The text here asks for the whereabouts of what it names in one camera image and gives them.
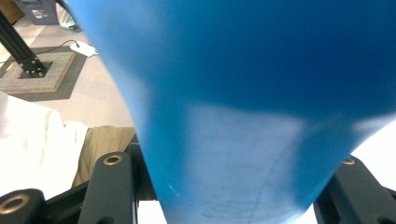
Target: blue container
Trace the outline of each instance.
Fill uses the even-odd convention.
[[[168,223],[291,221],[396,111],[396,1],[70,4]]]

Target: brown fabric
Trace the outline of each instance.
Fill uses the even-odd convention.
[[[101,156],[114,151],[124,151],[134,134],[134,128],[103,126],[88,129],[73,187],[91,179],[95,163]]]

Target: round hole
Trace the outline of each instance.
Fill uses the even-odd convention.
[[[113,224],[114,218],[113,217],[102,217],[96,224]]]
[[[347,159],[346,161],[344,161],[344,164],[346,164],[346,165],[353,165],[353,164],[355,164],[355,161],[353,160],[353,159]]]
[[[106,165],[115,165],[117,163],[120,163],[122,161],[122,157],[119,155],[113,155],[105,158],[104,163]]]
[[[379,224],[396,224],[396,221],[388,218],[388,217],[380,217],[378,219]]]
[[[0,215],[6,215],[20,210],[29,202],[29,196],[18,194],[0,204]]]

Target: white power adapter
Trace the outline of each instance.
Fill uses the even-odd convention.
[[[91,57],[93,54],[98,54],[93,46],[81,41],[77,41],[77,43],[70,45],[70,49],[87,57]]]

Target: metal ring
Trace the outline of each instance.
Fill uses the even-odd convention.
[[[112,156],[105,158],[103,163],[106,165],[115,165],[117,163],[120,163],[121,161],[122,161],[122,156],[112,155]]]
[[[16,200],[21,200],[21,201],[15,205],[7,207],[10,203],[12,203]],[[5,202],[0,204],[0,215],[6,215],[6,214],[10,214],[10,213],[20,210],[27,203],[29,203],[29,200],[30,200],[30,197],[27,194],[18,194],[12,198],[7,199]]]
[[[353,164],[355,164],[355,160],[353,160],[353,159],[347,159],[346,161],[344,161],[344,164],[346,164],[346,165],[353,165]]]

